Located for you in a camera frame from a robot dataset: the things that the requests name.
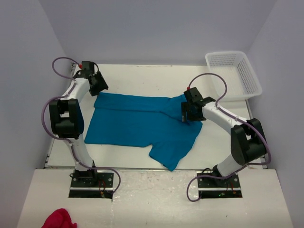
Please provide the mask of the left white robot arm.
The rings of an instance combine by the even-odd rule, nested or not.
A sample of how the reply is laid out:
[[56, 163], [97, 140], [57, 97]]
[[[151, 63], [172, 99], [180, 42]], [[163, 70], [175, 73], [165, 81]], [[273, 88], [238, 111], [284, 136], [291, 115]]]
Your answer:
[[71, 84], [64, 94], [47, 102], [52, 130], [50, 135], [67, 145], [75, 170], [84, 172], [83, 183], [92, 187], [98, 183], [99, 175], [94, 172], [97, 168], [84, 142], [85, 124], [80, 102], [87, 93], [97, 96], [101, 91], [107, 90], [108, 85], [95, 62], [83, 61], [78, 67], [79, 71], [73, 77], [68, 77]]

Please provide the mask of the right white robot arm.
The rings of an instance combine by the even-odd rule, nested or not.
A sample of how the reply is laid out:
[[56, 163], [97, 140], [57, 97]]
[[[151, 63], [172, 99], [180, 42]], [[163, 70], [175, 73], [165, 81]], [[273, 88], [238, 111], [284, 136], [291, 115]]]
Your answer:
[[247, 120], [233, 115], [215, 99], [203, 98], [195, 87], [188, 88], [184, 95], [186, 101], [181, 103], [183, 122], [210, 120], [230, 135], [230, 155], [214, 166], [211, 173], [212, 182], [216, 186], [224, 186], [233, 173], [269, 152], [259, 120]]

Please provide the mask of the blue t shirt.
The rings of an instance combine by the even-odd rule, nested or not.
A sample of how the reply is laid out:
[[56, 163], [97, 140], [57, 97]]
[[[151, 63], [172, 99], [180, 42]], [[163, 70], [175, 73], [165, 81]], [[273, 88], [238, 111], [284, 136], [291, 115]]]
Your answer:
[[185, 96], [146, 97], [100, 93], [86, 144], [152, 146], [149, 156], [170, 171], [192, 149], [202, 122], [183, 122]]

